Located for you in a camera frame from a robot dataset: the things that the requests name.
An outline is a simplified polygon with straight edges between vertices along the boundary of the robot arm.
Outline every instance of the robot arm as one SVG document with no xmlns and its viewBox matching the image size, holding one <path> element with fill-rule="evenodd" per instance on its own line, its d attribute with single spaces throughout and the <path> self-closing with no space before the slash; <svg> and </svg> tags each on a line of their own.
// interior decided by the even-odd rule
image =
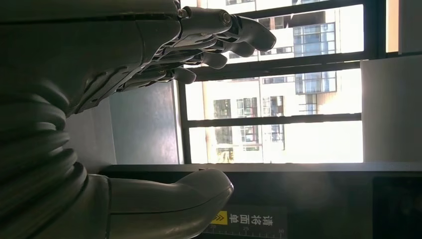
<svg viewBox="0 0 422 239">
<path fill-rule="evenodd" d="M 116 91 L 193 82 L 182 65 L 218 69 L 220 53 L 249 56 L 275 37 L 256 21 L 171 0 L 0 4 L 0 238 L 199 234 L 232 193 L 223 173 L 204 170 L 173 185 L 89 175 L 62 148 L 66 116 Z M 191 200 L 171 206 L 176 198 Z"/>
</svg>

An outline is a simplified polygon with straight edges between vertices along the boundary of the flexible tube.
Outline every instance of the flexible tube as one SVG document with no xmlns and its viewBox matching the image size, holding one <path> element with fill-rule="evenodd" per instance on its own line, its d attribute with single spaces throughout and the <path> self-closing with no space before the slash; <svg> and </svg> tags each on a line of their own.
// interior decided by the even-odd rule
<svg viewBox="0 0 422 239">
<path fill-rule="evenodd" d="M 66 115 L 45 97 L 1 93 L 0 112 L 0 238 L 32 238 L 72 205 L 87 173 L 62 148 Z"/>
</svg>

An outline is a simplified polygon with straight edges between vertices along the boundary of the warning sign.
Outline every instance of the warning sign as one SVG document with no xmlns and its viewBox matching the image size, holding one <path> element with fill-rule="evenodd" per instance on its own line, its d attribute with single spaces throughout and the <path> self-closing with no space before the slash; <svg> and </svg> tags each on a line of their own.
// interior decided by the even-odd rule
<svg viewBox="0 0 422 239">
<path fill-rule="evenodd" d="M 227 211 L 220 211 L 211 224 L 227 225 Z"/>
<path fill-rule="evenodd" d="M 205 234 L 287 239 L 287 208 L 226 205 L 205 229 Z"/>
</svg>

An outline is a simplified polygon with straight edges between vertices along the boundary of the black panel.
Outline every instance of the black panel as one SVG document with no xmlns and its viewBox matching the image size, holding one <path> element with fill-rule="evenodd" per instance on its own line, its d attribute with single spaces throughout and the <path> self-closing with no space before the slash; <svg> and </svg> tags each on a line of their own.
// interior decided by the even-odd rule
<svg viewBox="0 0 422 239">
<path fill-rule="evenodd" d="M 188 173 L 108 172 L 107 175 L 172 183 Z M 371 239 L 380 230 L 374 224 L 372 233 L 373 179 L 422 177 L 422 173 L 402 172 L 227 172 L 227 175 L 234 185 L 228 205 L 286 208 L 289 239 Z M 203 234 L 198 238 L 243 237 Z"/>
<path fill-rule="evenodd" d="M 374 239 L 422 238 L 422 178 L 374 179 Z"/>
</svg>

